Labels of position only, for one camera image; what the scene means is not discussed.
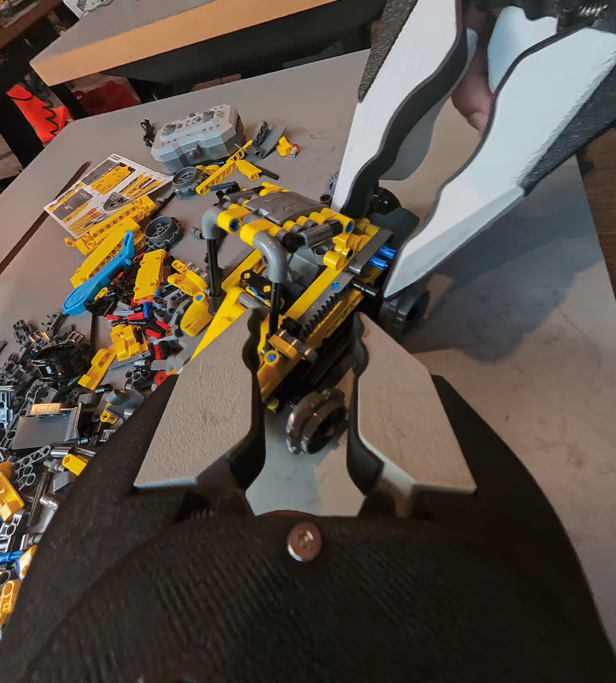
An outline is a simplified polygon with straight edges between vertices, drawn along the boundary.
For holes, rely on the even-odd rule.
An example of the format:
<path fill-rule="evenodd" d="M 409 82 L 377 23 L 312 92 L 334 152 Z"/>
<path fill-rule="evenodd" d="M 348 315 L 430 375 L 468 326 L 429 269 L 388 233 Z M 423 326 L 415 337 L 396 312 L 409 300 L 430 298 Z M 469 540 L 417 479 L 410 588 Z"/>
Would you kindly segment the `grey battery box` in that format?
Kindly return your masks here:
<path fill-rule="evenodd" d="M 245 141 L 237 108 L 217 105 L 165 124 L 155 134 L 151 154 L 168 172 L 175 173 L 186 166 L 226 159 Z"/>

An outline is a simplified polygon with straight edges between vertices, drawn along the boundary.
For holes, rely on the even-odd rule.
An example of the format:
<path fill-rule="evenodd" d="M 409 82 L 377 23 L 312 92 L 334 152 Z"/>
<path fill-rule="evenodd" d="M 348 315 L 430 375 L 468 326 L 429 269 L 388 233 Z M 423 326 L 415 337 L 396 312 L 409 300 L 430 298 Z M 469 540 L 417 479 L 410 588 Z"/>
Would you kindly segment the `person's right hand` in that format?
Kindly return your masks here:
<path fill-rule="evenodd" d="M 487 60 L 491 33 L 491 28 L 480 33 L 471 63 L 451 94 L 455 109 L 479 134 L 485 132 L 494 98 L 489 86 Z"/>

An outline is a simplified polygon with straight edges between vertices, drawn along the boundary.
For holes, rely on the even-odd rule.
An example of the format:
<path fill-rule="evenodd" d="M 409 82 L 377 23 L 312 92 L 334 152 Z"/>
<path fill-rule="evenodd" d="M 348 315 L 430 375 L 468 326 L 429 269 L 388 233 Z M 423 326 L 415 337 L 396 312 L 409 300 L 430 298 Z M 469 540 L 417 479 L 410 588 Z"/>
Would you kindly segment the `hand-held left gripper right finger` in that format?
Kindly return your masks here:
<path fill-rule="evenodd" d="M 430 372 L 363 313 L 354 338 L 346 463 L 357 489 L 394 508 L 414 508 L 426 493 L 474 495 Z"/>

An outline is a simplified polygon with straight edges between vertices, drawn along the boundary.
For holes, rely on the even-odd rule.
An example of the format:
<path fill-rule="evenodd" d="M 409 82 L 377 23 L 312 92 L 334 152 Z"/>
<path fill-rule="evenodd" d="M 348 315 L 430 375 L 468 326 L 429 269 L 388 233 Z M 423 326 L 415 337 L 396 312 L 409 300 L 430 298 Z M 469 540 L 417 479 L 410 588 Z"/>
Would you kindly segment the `grey toothed rack piece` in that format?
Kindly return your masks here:
<path fill-rule="evenodd" d="M 335 320 L 348 295 L 355 293 L 355 278 L 355 274 L 343 271 L 330 282 L 315 280 L 281 317 L 277 332 L 268 337 L 268 343 L 289 359 L 301 357 L 314 362 L 330 329 L 339 325 Z"/>

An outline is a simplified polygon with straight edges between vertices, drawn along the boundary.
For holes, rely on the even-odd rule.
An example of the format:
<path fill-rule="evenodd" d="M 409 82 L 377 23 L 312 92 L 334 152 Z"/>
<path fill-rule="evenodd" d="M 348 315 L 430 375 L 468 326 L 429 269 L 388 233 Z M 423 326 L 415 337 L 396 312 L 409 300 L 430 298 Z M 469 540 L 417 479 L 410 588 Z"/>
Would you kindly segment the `red bag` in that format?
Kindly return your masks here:
<path fill-rule="evenodd" d="M 124 84 L 107 81 L 91 90 L 75 90 L 73 94 L 88 115 L 100 115 L 141 104 Z"/>

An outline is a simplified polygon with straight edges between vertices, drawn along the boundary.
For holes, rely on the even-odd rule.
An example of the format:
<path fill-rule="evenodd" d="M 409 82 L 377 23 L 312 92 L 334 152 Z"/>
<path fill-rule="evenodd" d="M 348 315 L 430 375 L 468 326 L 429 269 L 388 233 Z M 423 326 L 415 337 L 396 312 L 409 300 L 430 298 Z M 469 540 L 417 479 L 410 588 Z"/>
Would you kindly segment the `yellow toy brick vehicle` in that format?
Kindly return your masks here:
<path fill-rule="evenodd" d="M 244 312 L 262 313 L 257 347 L 261 397 L 271 411 L 292 407 L 287 446 L 314 454 L 346 418 L 344 392 L 326 385 L 329 372 L 347 355 L 353 314 L 376 318 L 397 342 L 419 320 L 429 293 L 421 284 L 385 301 L 381 293 L 398 248 L 417 226 L 388 189 L 376 186 L 364 217 L 329 208 L 330 195 L 313 200 L 262 183 L 241 189 L 225 183 L 201 219 L 200 240 L 229 235 L 241 256 L 210 279 L 174 263 L 170 282 L 191 302 L 177 312 L 180 335 L 201 335 L 193 355 L 211 344 Z"/>

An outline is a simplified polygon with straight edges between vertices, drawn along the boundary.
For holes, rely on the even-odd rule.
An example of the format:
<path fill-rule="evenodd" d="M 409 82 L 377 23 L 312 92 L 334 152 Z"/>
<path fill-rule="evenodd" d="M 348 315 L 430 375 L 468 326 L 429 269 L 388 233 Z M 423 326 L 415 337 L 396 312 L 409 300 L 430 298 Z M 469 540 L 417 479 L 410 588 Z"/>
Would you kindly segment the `pile of loose brick pieces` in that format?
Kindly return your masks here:
<path fill-rule="evenodd" d="M 72 278 L 74 288 L 97 275 L 122 248 L 126 232 L 134 236 L 135 254 L 129 266 L 117 272 L 85 303 L 85 311 L 49 316 L 45 330 L 25 320 L 13 330 L 18 352 L 0 368 L 0 629 L 11 618 L 16 598 L 30 568 L 42 522 L 50 520 L 57 504 L 66 506 L 63 551 L 73 569 L 76 559 L 87 559 L 91 548 L 108 559 L 112 533 L 120 525 L 135 530 L 126 514 L 110 512 L 121 491 L 133 494 L 133 480 L 119 481 L 128 472 L 127 456 L 118 447 L 105 448 L 113 456 L 92 471 L 89 482 L 76 484 L 96 457 L 99 446 L 143 404 L 152 388 L 167 380 L 162 369 L 171 342 L 185 339 L 175 330 L 177 312 L 191 298 L 169 278 L 178 276 L 169 255 L 182 226 L 168 249 L 150 249 L 144 229 L 161 210 L 162 201 L 147 195 L 91 228 L 78 240 L 88 254 Z M 40 379 L 31 354 L 65 342 L 90 345 L 90 366 L 73 380 L 58 384 Z M 65 504 L 66 494 L 72 502 Z M 52 512 L 41 512 L 43 500 Z"/>

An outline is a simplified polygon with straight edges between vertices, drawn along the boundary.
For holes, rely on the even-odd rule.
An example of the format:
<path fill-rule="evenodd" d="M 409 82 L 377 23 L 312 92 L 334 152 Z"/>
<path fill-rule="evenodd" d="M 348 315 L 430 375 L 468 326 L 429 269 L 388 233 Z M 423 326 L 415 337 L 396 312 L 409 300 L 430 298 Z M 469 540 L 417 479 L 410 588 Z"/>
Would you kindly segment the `white printed paper sheets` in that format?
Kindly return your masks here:
<path fill-rule="evenodd" d="M 99 9 L 100 7 L 109 6 L 110 4 L 113 3 L 113 1 L 112 0 L 107 0 L 107 1 L 78 0 L 78 1 L 63 1 L 63 3 L 75 15 L 75 17 L 80 19 L 80 18 L 84 17 L 85 15 L 87 15 L 88 13 L 91 13 L 94 10 Z"/>

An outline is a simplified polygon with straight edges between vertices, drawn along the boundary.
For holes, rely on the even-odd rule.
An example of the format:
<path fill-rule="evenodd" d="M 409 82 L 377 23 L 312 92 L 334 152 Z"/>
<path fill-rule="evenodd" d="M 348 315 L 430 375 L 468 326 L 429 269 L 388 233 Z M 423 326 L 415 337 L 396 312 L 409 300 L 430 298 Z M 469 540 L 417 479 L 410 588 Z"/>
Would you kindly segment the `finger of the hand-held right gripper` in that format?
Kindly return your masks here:
<path fill-rule="evenodd" d="M 473 156 L 398 251 L 383 296 L 424 277 L 517 204 L 526 176 L 615 66 L 616 33 L 592 27 L 523 53 L 500 83 Z"/>
<path fill-rule="evenodd" d="M 365 215 L 381 180 L 416 171 L 440 109 L 471 60 L 461 1 L 386 3 L 359 85 L 334 210 Z"/>

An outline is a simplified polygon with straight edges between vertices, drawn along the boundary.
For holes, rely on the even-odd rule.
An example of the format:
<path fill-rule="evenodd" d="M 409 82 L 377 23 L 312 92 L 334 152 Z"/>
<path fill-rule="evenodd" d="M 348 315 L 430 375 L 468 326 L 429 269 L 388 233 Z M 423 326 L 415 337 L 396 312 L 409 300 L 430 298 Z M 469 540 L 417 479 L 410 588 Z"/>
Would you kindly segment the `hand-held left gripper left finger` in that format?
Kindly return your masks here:
<path fill-rule="evenodd" d="M 210 505 L 249 503 L 266 459 L 260 328 L 260 312 L 244 312 L 177 375 L 134 479 L 141 502 L 191 494 Z"/>

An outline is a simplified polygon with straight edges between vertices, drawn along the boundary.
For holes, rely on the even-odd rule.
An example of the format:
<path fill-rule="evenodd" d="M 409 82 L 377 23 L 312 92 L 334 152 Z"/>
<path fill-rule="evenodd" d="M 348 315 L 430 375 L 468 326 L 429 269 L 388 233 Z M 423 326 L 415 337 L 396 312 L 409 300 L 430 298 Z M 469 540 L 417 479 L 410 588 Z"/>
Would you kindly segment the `tan-edged background table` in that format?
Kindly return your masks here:
<path fill-rule="evenodd" d="M 103 73 L 152 83 L 263 73 L 341 39 L 362 49 L 384 1 L 112 1 L 31 60 L 47 85 Z"/>

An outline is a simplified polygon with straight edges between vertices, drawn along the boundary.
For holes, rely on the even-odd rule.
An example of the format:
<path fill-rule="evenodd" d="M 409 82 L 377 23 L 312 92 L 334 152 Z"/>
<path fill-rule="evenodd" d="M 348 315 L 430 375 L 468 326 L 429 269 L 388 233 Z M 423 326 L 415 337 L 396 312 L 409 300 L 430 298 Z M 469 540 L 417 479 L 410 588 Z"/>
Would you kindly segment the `dark grey toothed wheel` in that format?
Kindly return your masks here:
<path fill-rule="evenodd" d="M 144 229 L 145 243 L 150 249 L 168 249 L 177 232 L 177 222 L 171 217 L 160 216 Z"/>

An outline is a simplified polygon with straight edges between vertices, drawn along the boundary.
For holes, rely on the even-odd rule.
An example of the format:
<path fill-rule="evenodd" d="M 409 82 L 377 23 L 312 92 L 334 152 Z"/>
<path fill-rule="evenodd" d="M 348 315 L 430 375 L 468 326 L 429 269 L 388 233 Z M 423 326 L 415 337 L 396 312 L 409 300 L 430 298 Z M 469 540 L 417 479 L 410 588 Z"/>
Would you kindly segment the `yellow printed sticker sheet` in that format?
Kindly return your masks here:
<path fill-rule="evenodd" d="M 172 175 L 112 154 L 51 203 L 44 211 L 77 239 L 93 226 L 146 195 L 160 190 Z"/>

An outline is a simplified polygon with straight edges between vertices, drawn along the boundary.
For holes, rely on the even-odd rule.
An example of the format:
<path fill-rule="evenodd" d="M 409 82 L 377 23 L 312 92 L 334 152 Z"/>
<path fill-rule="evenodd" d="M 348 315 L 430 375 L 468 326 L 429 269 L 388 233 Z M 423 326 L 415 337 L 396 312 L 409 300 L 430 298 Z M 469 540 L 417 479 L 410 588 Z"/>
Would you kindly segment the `blue brick separator tool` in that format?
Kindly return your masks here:
<path fill-rule="evenodd" d="M 99 291 L 106 286 L 112 277 L 129 266 L 135 254 L 133 233 L 126 232 L 122 248 L 118 254 L 105 265 L 97 275 L 81 283 L 68 295 L 63 304 L 63 314 L 75 316 L 85 311 L 85 303 L 94 301 Z"/>

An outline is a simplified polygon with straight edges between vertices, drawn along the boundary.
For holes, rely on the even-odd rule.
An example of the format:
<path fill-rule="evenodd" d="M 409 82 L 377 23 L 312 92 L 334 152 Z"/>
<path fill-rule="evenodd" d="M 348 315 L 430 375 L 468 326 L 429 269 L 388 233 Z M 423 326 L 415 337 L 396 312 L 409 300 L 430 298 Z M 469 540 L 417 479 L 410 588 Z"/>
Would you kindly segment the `orange plastic object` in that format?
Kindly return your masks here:
<path fill-rule="evenodd" d="M 7 95 L 21 110 L 43 145 L 55 139 L 72 120 L 67 107 L 54 107 L 51 102 L 43 100 L 22 85 L 13 85 Z"/>

